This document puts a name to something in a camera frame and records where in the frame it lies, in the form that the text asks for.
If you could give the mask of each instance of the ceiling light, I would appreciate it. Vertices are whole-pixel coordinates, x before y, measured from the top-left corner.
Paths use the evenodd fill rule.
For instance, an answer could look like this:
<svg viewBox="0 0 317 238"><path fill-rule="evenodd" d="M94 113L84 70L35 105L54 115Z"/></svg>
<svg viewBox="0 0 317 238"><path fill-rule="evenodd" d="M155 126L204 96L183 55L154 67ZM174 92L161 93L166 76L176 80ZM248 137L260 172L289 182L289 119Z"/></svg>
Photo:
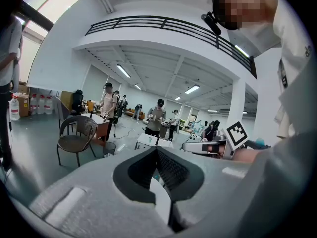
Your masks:
<svg viewBox="0 0 317 238"><path fill-rule="evenodd" d="M238 50L240 50L246 57L249 57L249 55L242 49L240 48L238 45L235 46Z"/></svg>
<svg viewBox="0 0 317 238"><path fill-rule="evenodd" d="M21 22L21 25L23 25L25 23L25 21L22 18L19 18L17 16L15 16L17 20L19 20Z"/></svg>
<svg viewBox="0 0 317 238"><path fill-rule="evenodd" d="M126 77L130 78L130 75L124 70L124 68L122 68L122 66L120 66L120 65L117 64L117 67L118 67L119 70L122 71L122 73L123 73Z"/></svg>
<svg viewBox="0 0 317 238"><path fill-rule="evenodd" d="M185 93L186 93L186 94L190 94L190 93L196 91L196 90L199 89L199 88L200 88L199 85L194 85L191 89L187 90Z"/></svg>

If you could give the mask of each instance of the balcony railing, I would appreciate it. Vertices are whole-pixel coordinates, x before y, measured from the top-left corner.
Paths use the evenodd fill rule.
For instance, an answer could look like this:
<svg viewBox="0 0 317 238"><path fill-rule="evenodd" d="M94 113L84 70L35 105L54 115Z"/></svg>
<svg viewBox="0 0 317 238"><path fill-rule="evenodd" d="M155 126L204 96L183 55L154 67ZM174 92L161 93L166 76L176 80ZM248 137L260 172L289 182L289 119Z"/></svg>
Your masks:
<svg viewBox="0 0 317 238"><path fill-rule="evenodd" d="M255 78L257 77L253 57L246 57L232 43L223 37L216 35L211 30L175 18L161 16L128 16L114 18L91 25L86 35L97 33L99 31L123 27L151 27L192 36L227 53L229 56L241 63L241 65Z"/></svg>

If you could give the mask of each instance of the black office chair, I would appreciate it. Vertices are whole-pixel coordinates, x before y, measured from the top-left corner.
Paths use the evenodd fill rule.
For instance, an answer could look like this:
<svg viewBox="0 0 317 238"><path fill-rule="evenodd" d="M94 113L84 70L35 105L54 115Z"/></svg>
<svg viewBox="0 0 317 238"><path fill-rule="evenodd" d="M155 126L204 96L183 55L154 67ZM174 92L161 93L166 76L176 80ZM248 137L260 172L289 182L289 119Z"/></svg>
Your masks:
<svg viewBox="0 0 317 238"><path fill-rule="evenodd" d="M80 115L85 109L82 107L82 100L84 98L82 90L76 90L73 94L72 115Z"/></svg>

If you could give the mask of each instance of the trash can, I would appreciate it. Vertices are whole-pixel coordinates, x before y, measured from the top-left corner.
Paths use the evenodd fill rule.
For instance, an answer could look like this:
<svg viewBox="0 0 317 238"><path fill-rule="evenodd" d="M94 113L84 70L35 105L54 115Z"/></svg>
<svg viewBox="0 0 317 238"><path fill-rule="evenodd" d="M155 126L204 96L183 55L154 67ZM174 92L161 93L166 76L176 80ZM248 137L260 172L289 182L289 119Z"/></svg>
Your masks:
<svg viewBox="0 0 317 238"><path fill-rule="evenodd" d="M103 157L108 157L109 154L114 155L116 145L111 142L107 142L103 148Z"/></svg>

